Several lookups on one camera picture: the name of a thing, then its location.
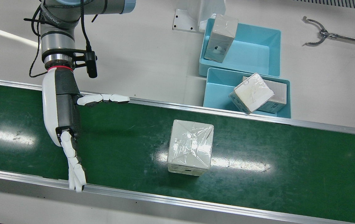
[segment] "plastic wrap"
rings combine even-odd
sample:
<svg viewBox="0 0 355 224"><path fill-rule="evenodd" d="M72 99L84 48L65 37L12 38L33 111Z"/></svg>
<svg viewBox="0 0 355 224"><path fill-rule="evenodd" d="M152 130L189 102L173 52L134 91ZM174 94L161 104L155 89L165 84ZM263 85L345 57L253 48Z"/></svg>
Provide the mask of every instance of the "plastic wrap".
<svg viewBox="0 0 355 224"><path fill-rule="evenodd" d="M238 19L217 14L204 58L223 62L234 38L236 37Z"/></svg>
<svg viewBox="0 0 355 224"><path fill-rule="evenodd" d="M234 88L229 97L241 112L252 113L273 95L262 77L255 73Z"/></svg>
<svg viewBox="0 0 355 224"><path fill-rule="evenodd" d="M257 110L275 114L287 105L287 84L270 80L264 80L264 82L274 92L274 95Z"/></svg>
<svg viewBox="0 0 355 224"><path fill-rule="evenodd" d="M200 176L210 169L213 125L174 120L168 153L168 170Z"/></svg>

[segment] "green conveyor belt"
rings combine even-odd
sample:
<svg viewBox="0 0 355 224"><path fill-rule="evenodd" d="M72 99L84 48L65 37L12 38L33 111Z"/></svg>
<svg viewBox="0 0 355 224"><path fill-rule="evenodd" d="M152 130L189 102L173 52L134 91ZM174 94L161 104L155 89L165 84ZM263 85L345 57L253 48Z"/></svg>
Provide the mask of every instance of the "green conveyor belt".
<svg viewBox="0 0 355 224"><path fill-rule="evenodd" d="M91 184L355 222L355 135L135 104L81 107L78 155ZM169 173L174 119L214 125L212 168ZM0 86L0 170L67 177L41 92Z"/></svg>

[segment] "blue bin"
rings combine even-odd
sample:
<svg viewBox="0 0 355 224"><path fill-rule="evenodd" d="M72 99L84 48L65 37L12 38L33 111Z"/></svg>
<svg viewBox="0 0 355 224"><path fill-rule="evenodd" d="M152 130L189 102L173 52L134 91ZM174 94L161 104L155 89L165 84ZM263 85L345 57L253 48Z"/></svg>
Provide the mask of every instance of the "blue bin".
<svg viewBox="0 0 355 224"><path fill-rule="evenodd" d="M223 68L280 77L281 31L238 24L236 38L223 62L219 63L204 58L213 24L214 19L209 19L199 61L199 75L206 76L209 68Z"/></svg>
<svg viewBox="0 0 355 224"><path fill-rule="evenodd" d="M204 107L239 111L228 95L242 82L244 76L251 76L251 73L237 72L220 68L209 68L206 78ZM291 84L288 80L263 76L264 80L281 82L287 84L287 105L276 114L256 110L253 114L261 114L280 118L291 118Z"/></svg>

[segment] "robotic hand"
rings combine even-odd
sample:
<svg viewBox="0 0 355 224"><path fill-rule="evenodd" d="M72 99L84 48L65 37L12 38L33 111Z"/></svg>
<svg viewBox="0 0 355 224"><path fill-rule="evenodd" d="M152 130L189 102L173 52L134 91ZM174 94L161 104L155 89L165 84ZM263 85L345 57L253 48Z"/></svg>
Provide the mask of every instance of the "robotic hand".
<svg viewBox="0 0 355 224"><path fill-rule="evenodd" d="M38 50L41 38L42 61L48 70L42 83L44 123L53 142L63 147L67 157L70 190L81 192L86 184L84 168L76 153L76 139L80 133L77 105L94 106L101 101L126 103L130 100L127 96L115 94L81 95L74 69L86 67L90 78L98 75L97 57L85 33L84 14L128 13L135 4L136 0L42 0L34 17L25 19L32 22L32 30L38 36ZM75 49L74 28L80 19L86 50Z"/></svg>

